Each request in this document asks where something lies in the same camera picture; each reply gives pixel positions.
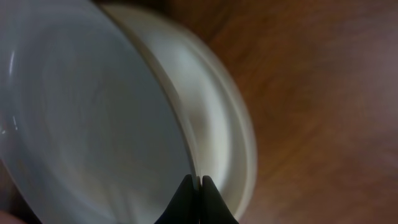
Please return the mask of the white plate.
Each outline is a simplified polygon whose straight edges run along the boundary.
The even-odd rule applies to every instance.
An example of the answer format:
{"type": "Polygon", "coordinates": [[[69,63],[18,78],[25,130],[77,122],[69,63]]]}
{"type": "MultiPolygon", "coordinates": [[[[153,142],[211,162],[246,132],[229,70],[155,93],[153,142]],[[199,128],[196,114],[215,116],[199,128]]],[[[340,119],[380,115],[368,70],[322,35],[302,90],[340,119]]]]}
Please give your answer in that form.
{"type": "Polygon", "coordinates": [[[217,56],[195,34],[156,12],[103,3],[153,69],[173,105],[199,176],[212,178],[235,219],[254,192],[257,148],[246,105],[217,56]]]}

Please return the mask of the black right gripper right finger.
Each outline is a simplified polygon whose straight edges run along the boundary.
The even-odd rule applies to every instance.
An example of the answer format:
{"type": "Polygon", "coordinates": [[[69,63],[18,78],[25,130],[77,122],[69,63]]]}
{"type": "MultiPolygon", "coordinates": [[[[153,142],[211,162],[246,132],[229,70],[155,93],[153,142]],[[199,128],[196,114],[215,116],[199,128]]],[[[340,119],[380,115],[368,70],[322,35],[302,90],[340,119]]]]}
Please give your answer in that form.
{"type": "Polygon", "coordinates": [[[208,175],[202,178],[200,201],[201,224],[239,224],[208,175]]]}

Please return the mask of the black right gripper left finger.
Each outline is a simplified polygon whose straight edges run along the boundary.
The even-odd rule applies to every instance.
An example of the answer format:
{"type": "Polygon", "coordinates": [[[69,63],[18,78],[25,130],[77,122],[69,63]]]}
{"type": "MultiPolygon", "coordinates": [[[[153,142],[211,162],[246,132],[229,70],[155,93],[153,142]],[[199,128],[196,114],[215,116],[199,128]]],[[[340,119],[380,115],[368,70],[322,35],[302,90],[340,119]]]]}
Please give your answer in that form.
{"type": "Polygon", "coordinates": [[[174,193],[163,214],[154,224],[196,224],[197,196],[193,186],[193,178],[186,175],[174,193]]]}

